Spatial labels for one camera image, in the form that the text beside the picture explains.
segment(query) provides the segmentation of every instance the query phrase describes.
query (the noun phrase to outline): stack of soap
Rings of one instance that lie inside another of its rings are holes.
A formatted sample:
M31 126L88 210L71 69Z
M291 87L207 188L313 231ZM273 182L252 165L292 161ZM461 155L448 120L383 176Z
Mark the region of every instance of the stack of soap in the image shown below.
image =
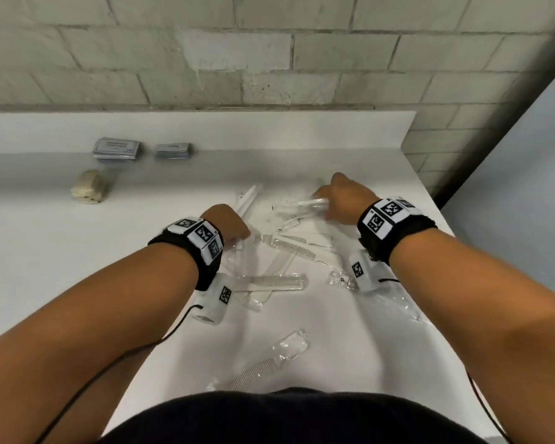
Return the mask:
M102 162L133 162L138 156L139 148L139 141L102 138L96 142L93 156Z
M70 190L72 198L85 204L98 204L103 201L109 183L97 170L88 170L82 173L76 184Z
M156 146L157 158L189 158L189 143L171 143Z

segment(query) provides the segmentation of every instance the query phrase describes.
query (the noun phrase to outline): wall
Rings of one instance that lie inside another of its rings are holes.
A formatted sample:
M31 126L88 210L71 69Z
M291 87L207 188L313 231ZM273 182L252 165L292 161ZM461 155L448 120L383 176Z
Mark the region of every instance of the wall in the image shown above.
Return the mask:
M454 186L555 74L555 0L0 0L0 110L415 109Z
M555 291L555 80L442 213L458 237Z

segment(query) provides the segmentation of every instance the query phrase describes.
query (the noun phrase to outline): dark clothing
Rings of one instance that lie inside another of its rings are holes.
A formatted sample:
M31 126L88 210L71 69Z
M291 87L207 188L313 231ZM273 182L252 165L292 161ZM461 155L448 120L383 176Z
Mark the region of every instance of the dark clothing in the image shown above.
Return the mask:
M485 443L441 414L398 397L290 388L171 400L119 425L98 444L364 442Z

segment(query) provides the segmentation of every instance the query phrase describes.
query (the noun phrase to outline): hand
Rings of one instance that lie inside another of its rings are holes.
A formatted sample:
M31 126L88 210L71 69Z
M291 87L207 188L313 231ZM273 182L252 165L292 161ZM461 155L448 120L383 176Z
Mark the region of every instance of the hand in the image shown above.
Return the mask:
M251 231L237 212L226 204L213 205L201 217L220 231L224 244L236 239L244 240L251 235Z
M356 225L364 210L380 201L369 188L348 179L342 173L335 173L331 178L331 184L319 188L314 197L329 199L326 219L348 225Z

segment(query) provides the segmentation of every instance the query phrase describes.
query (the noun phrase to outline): person's left arm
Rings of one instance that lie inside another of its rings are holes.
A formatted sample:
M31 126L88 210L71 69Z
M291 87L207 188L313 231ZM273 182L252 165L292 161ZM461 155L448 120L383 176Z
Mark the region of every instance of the person's left arm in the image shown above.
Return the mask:
M202 218L225 242L250 234L227 205L213 206ZM189 253L156 243L87 277L1 335L0 444L31 444L104 366L162 338L197 282ZM150 351L97 380L45 442L97 440Z

